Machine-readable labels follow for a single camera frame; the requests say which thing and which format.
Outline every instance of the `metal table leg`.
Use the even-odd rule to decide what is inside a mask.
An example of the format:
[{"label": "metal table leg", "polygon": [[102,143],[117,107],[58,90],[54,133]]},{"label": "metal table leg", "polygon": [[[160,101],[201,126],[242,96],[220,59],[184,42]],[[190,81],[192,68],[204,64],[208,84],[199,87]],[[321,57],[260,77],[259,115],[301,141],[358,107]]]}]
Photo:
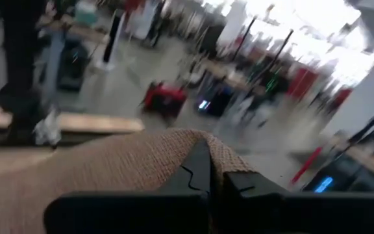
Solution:
[{"label": "metal table leg", "polygon": [[42,103],[44,105],[56,100],[57,76],[63,48],[63,32],[53,32],[43,86]]},{"label": "metal table leg", "polygon": [[233,95],[231,101],[227,105],[225,112],[223,113],[223,116],[219,119],[219,122],[213,129],[213,135],[219,137],[219,134],[221,133],[222,129],[232,126],[232,119],[234,115],[238,113],[239,106],[245,100],[246,94],[246,92],[243,92],[241,90],[235,91],[235,94]]},{"label": "metal table leg", "polygon": [[207,70],[205,70],[203,76],[204,76],[203,81],[201,81],[200,87],[197,91],[197,97],[198,98],[202,98],[204,96],[204,94],[208,90],[208,87],[211,85],[211,83],[213,81],[213,78],[212,78],[213,75],[210,72],[208,72]]}]

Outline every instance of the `red pole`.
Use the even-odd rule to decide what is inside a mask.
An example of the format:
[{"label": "red pole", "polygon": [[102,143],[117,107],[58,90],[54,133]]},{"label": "red pole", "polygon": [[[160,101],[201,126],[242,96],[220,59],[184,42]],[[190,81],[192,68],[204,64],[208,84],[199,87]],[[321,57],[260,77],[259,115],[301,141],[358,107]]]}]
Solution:
[{"label": "red pole", "polygon": [[308,168],[311,166],[311,164],[314,162],[314,159],[317,158],[317,156],[321,153],[321,150],[323,149],[323,146],[320,146],[314,150],[314,152],[311,154],[311,156],[308,158],[308,160],[304,163],[303,167],[296,173],[296,175],[292,178],[291,184],[294,185],[299,178],[308,170]]}]

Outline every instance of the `cable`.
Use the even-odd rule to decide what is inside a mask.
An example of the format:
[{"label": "cable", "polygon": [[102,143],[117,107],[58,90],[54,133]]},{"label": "cable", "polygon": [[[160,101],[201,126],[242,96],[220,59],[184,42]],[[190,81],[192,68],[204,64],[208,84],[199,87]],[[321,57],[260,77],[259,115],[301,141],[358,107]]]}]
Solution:
[{"label": "cable", "polygon": [[90,53],[90,55],[89,55],[89,59],[92,59],[92,58],[93,58],[94,53],[95,53],[96,49],[99,47],[100,44],[101,44],[101,43],[99,42],[99,43],[95,46],[95,49],[93,49],[93,51],[92,51],[92,52]]}]

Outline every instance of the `white wall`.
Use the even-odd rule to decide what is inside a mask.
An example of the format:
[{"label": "white wall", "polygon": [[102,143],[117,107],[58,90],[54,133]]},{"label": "white wall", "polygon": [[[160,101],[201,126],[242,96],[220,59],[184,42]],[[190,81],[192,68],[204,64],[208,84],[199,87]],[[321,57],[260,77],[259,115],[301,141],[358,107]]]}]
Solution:
[{"label": "white wall", "polygon": [[343,130],[352,135],[363,128],[373,116],[374,67],[343,103],[322,133],[332,136],[335,132]]}]

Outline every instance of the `white column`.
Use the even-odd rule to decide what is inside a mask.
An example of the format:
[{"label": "white column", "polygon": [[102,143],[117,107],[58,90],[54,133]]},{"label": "white column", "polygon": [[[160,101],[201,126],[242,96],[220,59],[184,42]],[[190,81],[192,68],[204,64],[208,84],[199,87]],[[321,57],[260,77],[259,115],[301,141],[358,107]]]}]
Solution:
[{"label": "white column", "polygon": [[226,16],[226,26],[218,40],[221,46],[227,46],[237,39],[246,20],[246,2],[236,0],[231,7],[231,11]]},{"label": "white column", "polygon": [[353,135],[363,128],[373,116],[374,67],[343,103],[322,134],[332,136],[337,131],[343,130],[349,135]]}]

